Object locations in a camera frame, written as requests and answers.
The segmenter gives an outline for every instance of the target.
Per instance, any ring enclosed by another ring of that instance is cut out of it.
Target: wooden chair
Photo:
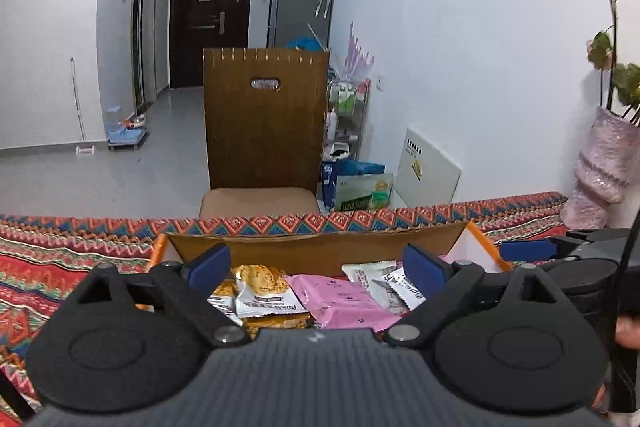
[[[204,53],[211,190],[200,217],[318,212],[328,54]]]

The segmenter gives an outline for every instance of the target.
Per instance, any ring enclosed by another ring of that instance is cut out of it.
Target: hand
[[[640,349],[640,317],[635,320],[626,315],[618,317],[616,342],[622,347]]]

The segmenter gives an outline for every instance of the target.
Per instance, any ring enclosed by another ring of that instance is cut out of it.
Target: white bottle
[[[329,142],[332,142],[335,140],[335,132],[338,129],[338,115],[335,114],[335,108],[333,108],[331,110],[331,113],[329,113],[329,127],[326,130],[326,139],[329,140]]]

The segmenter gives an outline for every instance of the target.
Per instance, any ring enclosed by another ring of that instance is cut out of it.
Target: food wrapper
[[[374,279],[388,285],[396,292],[411,311],[415,310],[424,302],[424,296],[418,291],[413,283],[404,275],[404,267],[401,266],[391,273]]]
[[[236,283],[230,280],[223,281],[210,295],[207,302],[219,309],[238,326],[242,326],[242,320],[236,315]]]
[[[375,302],[394,315],[402,315],[409,311],[409,308],[388,284],[377,280],[396,269],[398,269],[398,261],[344,264],[342,266],[342,271],[347,274],[349,280],[367,289]]]
[[[233,274],[238,284],[236,315],[241,319],[306,312],[282,270],[247,264],[234,268]]]
[[[398,317],[383,309],[361,285],[322,275],[287,277],[306,309],[323,328],[383,331]]]
[[[301,313],[296,315],[270,315],[244,320],[244,329],[254,339],[260,328],[280,328],[284,330],[304,330],[311,324],[311,314]]]

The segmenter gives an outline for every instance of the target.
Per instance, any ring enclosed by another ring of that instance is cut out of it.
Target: refrigerator
[[[320,43],[327,46],[333,9],[333,0],[331,1],[325,19],[326,0],[322,1],[318,17],[316,17],[318,0],[270,0],[267,47],[281,48],[288,42],[304,37],[313,39],[314,35],[308,28],[308,24],[313,28]]]

